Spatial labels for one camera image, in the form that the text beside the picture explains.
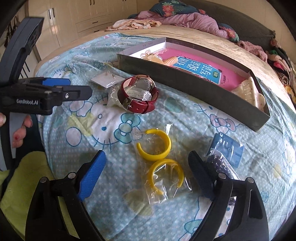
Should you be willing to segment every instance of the yellow hoop earring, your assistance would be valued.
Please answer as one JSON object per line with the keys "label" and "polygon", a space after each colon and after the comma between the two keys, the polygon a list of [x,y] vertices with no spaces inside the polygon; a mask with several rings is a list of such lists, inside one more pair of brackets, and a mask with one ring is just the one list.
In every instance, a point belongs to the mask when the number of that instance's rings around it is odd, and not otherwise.
{"label": "yellow hoop earring", "polygon": [[155,172],[155,170],[159,167],[162,166],[164,164],[168,164],[168,165],[173,165],[173,168],[177,171],[178,173],[178,188],[180,188],[183,184],[183,180],[184,180],[184,171],[182,169],[182,167],[174,160],[171,159],[162,159],[159,160],[155,163],[153,163],[153,165],[149,168],[149,171],[147,173],[147,181],[149,186],[151,187],[152,191],[155,192],[156,194],[159,195],[163,195],[163,191],[161,191],[160,189],[158,189],[153,181],[153,173]]}
{"label": "yellow hoop earring", "polygon": [[146,130],[145,133],[146,134],[156,134],[156,135],[160,136],[161,139],[163,140],[163,142],[165,143],[165,151],[161,154],[151,155],[151,154],[148,154],[145,151],[143,151],[141,144],[137,143],[137,149],[138,149],[138,152],[141,155],[141,157],[143,157],[144,159],[146,159],[148,161],[157,161],[157,160],[166,158],[172,148],[172,143],[170,141],[169,136],[164,131],[157,130],[157,129],[149,129],[149,130]]}

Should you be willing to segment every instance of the open box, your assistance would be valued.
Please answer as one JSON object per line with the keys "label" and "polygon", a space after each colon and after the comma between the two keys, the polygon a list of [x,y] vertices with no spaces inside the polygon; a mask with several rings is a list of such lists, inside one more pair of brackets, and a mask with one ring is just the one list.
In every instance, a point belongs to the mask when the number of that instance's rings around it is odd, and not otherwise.
{"label": "open box", "polygon": [[[180,69],[181,66],[179,68],[169,67],[141,59],[141,54],[148,50],[154,53],[162,49],[166,49],[165,52],[159,54],[162,57],[189,58],[206,63],[214,70],[217,69],[219,75],[214,74],[218,78],[217,82],[209,81],[209,78],[205,79],[202,74],[196,75]],[[258,92],[263,95],[254,73],[239,62],[206,47],[172,38],[159,38],[119,52],[118,67],[131,74],[149,75],[155,82],[198,98],[254,131],[258,131],[270,118],[267,104],[261,111],[231,92],[243,80],[251,76]]]}

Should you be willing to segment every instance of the drawer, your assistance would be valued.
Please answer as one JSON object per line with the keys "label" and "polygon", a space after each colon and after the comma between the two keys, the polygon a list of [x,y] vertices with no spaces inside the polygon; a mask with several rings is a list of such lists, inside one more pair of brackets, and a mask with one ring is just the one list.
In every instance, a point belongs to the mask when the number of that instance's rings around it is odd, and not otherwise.
{"label": "drawer", "polygon": [[87,30],[89,28],[97,27],[99,25],[105,24],[105,23],[110,23],[112,22],[111,20],[111,15],[105,15],[105,16],[100,16],[96,18],[92,18],[89,20],[85,20],[83,22],[77,23],[77,32],[82,32],[84,30]]}
{"label": "drawer", "polygon": [[79,38],[81,38],[81,37],[86,36],[88,34],[92,34],[92,33],[98,32],[98,31],[105,30],[108,26],[111,26],[111,25],[112,25],[112,23],[107,23],[107,24],[103,24],[103,25],[100,25],[100,26],[97,26],[94,28],[90,28],[90,29],[87,29],[87,30],[84,30],[84,31],[78,33],[78,36],[79,36]]}

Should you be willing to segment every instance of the screw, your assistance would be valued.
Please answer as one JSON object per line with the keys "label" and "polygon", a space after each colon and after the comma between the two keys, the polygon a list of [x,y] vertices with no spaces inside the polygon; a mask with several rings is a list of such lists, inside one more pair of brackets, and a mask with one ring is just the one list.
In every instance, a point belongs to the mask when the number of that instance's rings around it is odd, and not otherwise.
{"label": "screw", "polygon": [[42,177],[41,179],[40,179],[40,182],[41,183],[45,183],[47,181],[47,178],[46,177]]}
{"label": "screw", "polygon": [[251,177],[248,177],[248,178],[247,178],[247,181],[248,181],[249,183],[254,183],[254,179],[251,178]]}
{"label": "screw", "polygon": [[69,179],[73,179],[74,177],[76,177],[76,173],[75,172],[71,172],[68,174],[68,178]]}
{"label": "screw", "polygon": [[221,178],[221,179],[225,179],[226,178],[226,175],[224,173],[219,173],[218,174],[218,177]]}

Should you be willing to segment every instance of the light blue fabric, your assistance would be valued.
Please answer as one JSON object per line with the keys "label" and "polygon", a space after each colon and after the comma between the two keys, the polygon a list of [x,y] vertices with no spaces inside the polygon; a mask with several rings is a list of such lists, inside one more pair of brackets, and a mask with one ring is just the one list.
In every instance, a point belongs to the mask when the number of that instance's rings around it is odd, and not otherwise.
{"label": "light blue fabric", "polygon": [[[151,38],[110,34],[77,46],[45,63],[37,76],[67,77],[74,85],[90,85],[88,101],[64,103],[51,116],[39,117],[40,132],[56,178],[77,171],[99,149],[108,162],[86,209],[107,240],[179,240],[190,238],[200,224],[209,201],[198,191],[158,205],[142,201],[141,171],[131,140],[133,128],[146,130],[173,123],[179,150],[178,161],[188,171],[192,150],[205,155],[216,132],[240,141],[245,150],[236,172],[251,176],[261,192],[268,217],[270,239],[295,205],[296,115],[261,81],[271,117],[256,133],[232,117],[198,99],[157,84],[159,99],[153,112],[132,115],[107,108],[107,93],[90,79],[105,63],[115,65],[116,53]],[[117,70],[117,74],[128,77]],[[229,223],[228,208],[221,230]]]}

